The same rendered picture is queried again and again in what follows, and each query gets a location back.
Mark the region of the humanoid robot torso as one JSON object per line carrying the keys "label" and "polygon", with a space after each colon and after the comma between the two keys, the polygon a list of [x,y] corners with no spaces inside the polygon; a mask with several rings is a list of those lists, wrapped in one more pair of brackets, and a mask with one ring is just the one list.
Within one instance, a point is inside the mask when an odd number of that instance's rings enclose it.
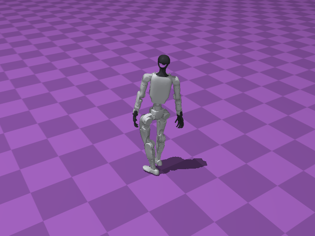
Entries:
{"label": "humanoid robot torso", "polygon": [[169,98],[171,86],[172,86],[172,76],[167,74],[167,77],[159,77],[156,75],[159,72],[152,73],[150,80],[150,98],[153,103],[153,107],[149,109],[150,113],[153,115],[152,120],[158,120],[164,116],[164,108],[161,104],[164,104]]}

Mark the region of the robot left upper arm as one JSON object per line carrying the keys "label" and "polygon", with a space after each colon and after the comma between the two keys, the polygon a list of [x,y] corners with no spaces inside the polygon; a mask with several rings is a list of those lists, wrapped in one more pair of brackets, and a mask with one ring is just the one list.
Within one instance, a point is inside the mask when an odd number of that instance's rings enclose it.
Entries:
{"label": "robot left upper arm", "polygon": [[140,85],[140,96],[139,98],[144,98],[146,93],[146,89],[147,89],[147,85],[148,85],[148,82],[151,80],[151,77],[152,77],[152,74],[149,74],[149,73],[146,73],[143,75],[142,77],[142,81],[141,81],[141,85]]}

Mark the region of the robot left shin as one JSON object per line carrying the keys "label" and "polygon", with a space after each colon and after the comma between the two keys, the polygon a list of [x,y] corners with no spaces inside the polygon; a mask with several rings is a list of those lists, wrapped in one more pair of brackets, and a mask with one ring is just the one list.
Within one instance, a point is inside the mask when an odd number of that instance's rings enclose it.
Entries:
{"label": "robot left shin", "polygon": [[144,145],[144,149],[145,149],[146,156],[149,160],[151,169],[154,170],[156,168],[156,165],[155,165],[156,150],[155,148],[152,149],[152,145],[150,143],[146,143]]}

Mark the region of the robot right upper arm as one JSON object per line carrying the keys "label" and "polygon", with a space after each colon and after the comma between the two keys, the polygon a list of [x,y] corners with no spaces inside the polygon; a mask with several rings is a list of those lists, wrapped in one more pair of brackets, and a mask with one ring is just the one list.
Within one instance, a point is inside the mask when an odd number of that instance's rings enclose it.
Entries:
{"label": "robot right upper arm", "polygon": [[174,100],[180,100],[180,81],[177,76],[172,76],[172,83],[174,88]]}

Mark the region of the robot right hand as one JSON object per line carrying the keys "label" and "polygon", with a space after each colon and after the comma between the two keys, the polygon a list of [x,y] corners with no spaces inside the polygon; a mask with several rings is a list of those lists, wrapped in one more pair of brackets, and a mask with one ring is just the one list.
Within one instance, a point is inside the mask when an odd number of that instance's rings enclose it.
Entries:
{"label": "robot right hand", "polygon": [[177,115],[177,119],[176,119],[176,121],[175,121],[175,123],[177,122],[177,120],[178,120],[178,124],[177,124],[177,126],[176,127],[178,127],[178,125],[179,125],[179,127],[178,128],[183,128],[183,126],[184,126],[184,120],[183,120],[183,113],[182,113],[182,111],[180,111],[180,115]]}

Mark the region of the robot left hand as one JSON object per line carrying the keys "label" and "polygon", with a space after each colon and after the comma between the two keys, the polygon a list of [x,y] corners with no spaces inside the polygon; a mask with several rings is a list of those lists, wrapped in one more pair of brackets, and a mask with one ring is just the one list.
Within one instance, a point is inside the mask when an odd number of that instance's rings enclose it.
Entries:
{"label": "robot left hand", "polygon": [[137,121],[137,119],[136,119],[136,116],[138,115],[138,112],[137,111],[134,111],[134,113],[133,113],[133,121],[134,121],[134,126],[135,127],[138,127],[138,124],[136,124],[136,121]]}

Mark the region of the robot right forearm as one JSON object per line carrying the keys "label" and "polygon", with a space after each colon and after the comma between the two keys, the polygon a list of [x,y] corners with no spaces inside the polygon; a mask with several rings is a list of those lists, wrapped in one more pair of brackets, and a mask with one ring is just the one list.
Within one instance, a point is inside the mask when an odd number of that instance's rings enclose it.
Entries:
{"label": "robot right forearm", "polygon": [[[182,105],[181,105],[182,101],[181,101],[181,95],[180,95],[180,100],[175,100],[175,104],[176,104],[176,114],[180,115],[180,111],[182,111]],[[183,112],[183,111],[182,111]]]}

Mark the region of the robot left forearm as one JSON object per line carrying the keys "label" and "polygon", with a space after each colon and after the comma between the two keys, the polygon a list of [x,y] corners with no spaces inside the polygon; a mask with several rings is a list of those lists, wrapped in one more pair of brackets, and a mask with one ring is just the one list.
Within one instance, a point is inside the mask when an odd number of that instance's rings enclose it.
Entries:
{"label": "robot left forearm", "polygon": [[135,102],[134,109],[133,109],[133,113],[134,113],[134,111],[137,111],[139,113],[139,109],[140,109],[141,103],[143,101],[141,98],[139,98],[139,96],[140,96],[140,92],[138,91],[137,97],[136,97],[136,102]]}

